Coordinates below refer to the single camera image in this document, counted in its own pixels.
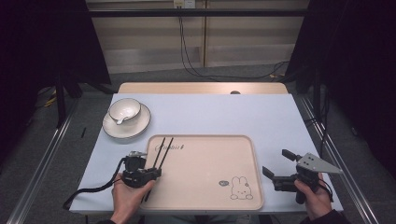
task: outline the wooden tray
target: wooden tray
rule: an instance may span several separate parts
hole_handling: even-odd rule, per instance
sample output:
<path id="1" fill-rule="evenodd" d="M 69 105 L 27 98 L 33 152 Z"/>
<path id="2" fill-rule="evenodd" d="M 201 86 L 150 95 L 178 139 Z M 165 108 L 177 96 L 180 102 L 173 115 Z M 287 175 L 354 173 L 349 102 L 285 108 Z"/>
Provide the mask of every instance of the wooden tray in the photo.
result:
<path id="1" fill-rule="evenodd" d="M 163 175 L 141 208 L 148 210 L 257 210 L 262 186 L 251 140 L 244 135 L 155 135 L 148 140 L 146 168 L 165 138 Z"/>

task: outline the black cable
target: black cable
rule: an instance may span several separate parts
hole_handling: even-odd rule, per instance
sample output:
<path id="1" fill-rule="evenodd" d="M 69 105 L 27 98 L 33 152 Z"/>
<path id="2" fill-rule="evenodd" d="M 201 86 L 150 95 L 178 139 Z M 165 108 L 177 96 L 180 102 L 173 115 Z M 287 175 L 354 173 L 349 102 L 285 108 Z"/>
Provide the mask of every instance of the black cable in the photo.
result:
<path id="1" fill-rule="evenodd" d="M 179 30 L 180 30 L 180 54 L 181 54 L 181 61 L 182 61 L 182 63 L 183 63 L 184 69 L 185 69 L 189 74 L 191 74 L 191 75 L 193 75 L 193 76 L 195 76 L 195 77 L 206 77 L 206 76 L 201 75 L 199 72 L 197 72 L 197 71 L 194 69 L 194 67 L 192 66 L 191 61 L 190 61 L 190 57 L 189 57 L 189 53 L 187 52 L 186 39 L 184 38 L 184 25 L 183 25 L 183 19 L 182 19 L 181 17 L 178 17 L 178 23 L 179 23 Z M 184 49 L 184 51 L 186 52 L 186 58 L 187 58 L 187 61 L 189 62 L 190 68 L 191 68 L 192 71 L 194 71 L 195 73 L 191 72 L 191 71 L 187 68 L 187 66 L 186 66 L 186 64 L 185 64 L 185 62 L 184 62 L 183 49 Z M 211 80 L 213 80 L 213 81 L 219 82 L 218 80 L 215 80 L 215 79 L 212 78 L 212 77 L 206 77 L 206 78 L 211 79 Z"/>
<path id="2" fill-rule="evenodd" d="M 297 76 L 299 76 L 302 73 L 307 72 L 306 70 L 308 70 L 308 68 L 309 67 L 306 65 L 301 65 L 300 67 L 295 69 L 295 71 L 291 72 L 291 74 L 288 74 L 287 76 L 280 78 L 277 82 L 287 83 L 287 82 L 295 81 Z"/>
<path id="3" fill-rule="evenodd" d="M 318 185 L 321 189 L 326 190 L 326 192 L 329 194 L 330 202 L 333 202 L 333 199 L 332 199 L 332 188 L 330 187 L 330 185 L 328 183 L 326 183 L 326 181 L 324 181 L 322 179 L 320 179 L 319 181 L 323 182 L 327 186 L 327 188 L 326 188 L 326 187 L 324 187 L 322 185 Z"/>
<path id="4" fill-rule="evenodd" d="M 304 123 L 305 123 L 305 127 L 308 128 L 309 126 L 311 126 L 312 124 L 318 122 L 317 119 L 305 119 Z"/>
<path id="5" fill-rule="evenodd" d="M 231 77 L 231 78 L 242 78 L 242 79 L 263 78 L 263 77 L 269 77 L 269 76 L 271 76 L 271 75 L 274 74 L 279 68 L 281 68 L 285 63 L 288 63 L 288 62 L 289 62 L 289 61 L 285 61 L 285 62 L 276 63 L 276 64 L 274 64 L 273 71 L 271 71 L 271 72 L 268 73 L 268 74 L 265 74 L 265 75 L 263 75 L 263 76 L 258 76 L 258 77 L 233 77 L 233 76 L 216 76 L 216 75 L 204 76 L 204 75 L 200 74 L 198 71 L 196 71 L 196 70 L 194 69 L 194 67 L 192 66 L 192 64 L 191 64 L 190 57 L 189 57 L 189 53 L 187 52 L 186 39 L 185 39 L 185 37 L 184 37 L 184 25 L 183 25 L 183 19 L 182 19 L 182 17 L 178 17 L 178 22 L 179 22 L 179 31 L 180 31 L 180 54 L 181 54 L 181 61 L 182 61 L 182 63 L 183 63 L 184 69 L 185 69 L 189 74 L 191 74 L 191 75 L 193 75 L 193 76 L 195 76 L 195 77 L 205 77 L 205 78 L 209 78 L 209 79 L 211 79 L 211 80 L 213 80 L 213 81 L 216 81 L 216 82 L 219 82 L 219 81 L 216 80 L 216 79 L 214 79 L 213 77 Z M 183 53 L 183 50 L 184 50 L 184 52 L 186 53 L 186 58 L 187 58 L 188 64 L 189 64 L 190 68 L 192 69 L 192 71 L 193 71 L 194 73 L 191 72 L 191 71 L 187 68 L 186 63 L 184 62 L 184 56 L 183 56 L 184 53 Z"/>
<path id="6" fill-rule="evenodd" d="M 323 117 L 323 135 L 322 135 L 322 139 L 320 142 L 319 157 L 322 159 L 323 159 L 323 148 L 324 148 L 324 144 L 327 139 L 327 123 L 328 123 L 327 121 L 328 121 L 329 110 L 330 110 L 329 91 L 326 88 L 326 92 L 324 95 L 323 107 L 320 111 L 320 113 L 322 114 L 322 117 Z"/>
<path id="7" fill-rule="evenodd" d="M 120 169 L 122 163 L 125 162 L 125 161 L 126 161 L 125 158 L 122 158 L 122 159 L 120 160 L 119 165 L 117 166 L 116 172 L 115 172 L 114 175 L 111 177 L 111 179 L 110 179 L 106 184 L 104 184 L 102 187 L 93 188 L 93 189 L 78 189 L 76 192 L 74 192 L 74 193 L 66 200 L 66 202 L 64 202 L 63 209 L 69 210 L 69 209 L 70 209 L 71 202 L 73 202 L 73 200 L 76 198 L 76 196 L 78 196 L 80 193 L 95 193 L 95 192 L 99 192 L 99 191 L 102 191 L 102 190 L 104 190 L 104 189 L 110 188 L 110 187 L 113 185 L 113 183 L 119 181 L 119 179 L 116 180 L 116 181 L 113 181 L 113 180 L 116 178 L 117 173 L 119 172 L 119 169 Z"/>
<path id="8" fill-rule="evenodd" d="M 274 64 L 274 68 L 273 71 L 271 71 L 270 73 L 267 73 L 265 75 L 262 76 L 258 76 L 258 77 L 233 77 L 233 78 L 242 78 L 242 79 L 259 79 L 259 78 L 263 78 L 263 77 L 269 77 L 271 76 L 273 73 L 275 73 L 279 68 L 281 68 L 282 66 L 279 66 L 278 68 L 276 68 L 278 65 L 283 65 L 285 63 L 288 63 L 289 61 L 285 61 L 285 62 L 280 62 L 280 63 L 276 63 Z M 205 77 L 232 77 L 232 76 L 205 76 Z"/>

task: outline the gray carpet floor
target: gray carpet floor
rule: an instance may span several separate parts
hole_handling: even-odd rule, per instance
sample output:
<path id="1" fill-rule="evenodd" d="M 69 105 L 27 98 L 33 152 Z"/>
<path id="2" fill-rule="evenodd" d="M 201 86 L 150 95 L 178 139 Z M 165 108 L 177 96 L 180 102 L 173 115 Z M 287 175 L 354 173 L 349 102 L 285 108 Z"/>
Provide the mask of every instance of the gray carpet floor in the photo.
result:
<path id="1" fill-rule="evenodd" d="M 197 68 L 203 76 L 212 77 L 216 81 L 241 82 L 270 82 L 277 81 L 277 77 L 261 77 L 272 74 L 273 65 L 251 65 L 216 68 Z M 286 66 L 277 70 L 276 74 L 284 74 Z M 214 81 L 207 77 L 193 76 L 184 69 L 142 72 L 135 74 L 112 75 L 110 89 L 117 90 L 123 82 L 158 82 L 158 81 Z M 311 97 L 308 94 L 296 94 L 294 83 L 288 83 L 287 88 L 293 94 L 297 106 L 300 108 L 303 119 L 309 119 L 301 103 L 302 98 Z M 111 95 L 104 94 L 93 87 L 81 84 L 83 96 L 71 99 L 65 96 L 67 108 L 76 105 L 75 113 L 71 118 L 64 139 L 60 143 L 49 169 L 39 186 L 39 191 L 32 195 L 33 202 L 27 214 L 22 217 L 21 223 L 85 223 L 86 218 L 62 209 L 63 202 L 73 193 L 81 179 L 85 166 L 91 156 L 97 134 L 101 130 L 103 116 L 111 101 Z M 56 131 L 57 107 L 56 103 L 44 107 L 52 90 L 40 94 L 37 98 L 37 110 L 31 118 L 29 126 L 21 136 L 12 154 L 3 164 L 0 175 L 0 223 L 7 223 L 19 198 L 29 185 L 35 169 L 40 163 L 48 145 Z M 373 157 L 364 139 L 351 130 L 353 124 L 343 114 L 342 109 L 330 96 L 330 110 L 328 113 L 328 133 L 339 150 L 348 170 L 352 173 L 356 183 L 373 209 L 378 223 L 394 223 L 393 213 L 396 211 L 396 181 Z M 320 138 L 313 125 L 307 123 L 317 148 L 320 148 Z M 329 159 L 326 151 L 324 158 Z M 344 187 L 338 176 L 332 177 L 335 190 L 345 208 L 345 215 L 352 223 L 364 223 L 355 202 L 351 200 L 350 192 Z M 109 217 L 89 216 L 89 223 Z M 299 223 L 305 214 L 282 214 L 272 216 L 273 222 L 282 224 Z"/>

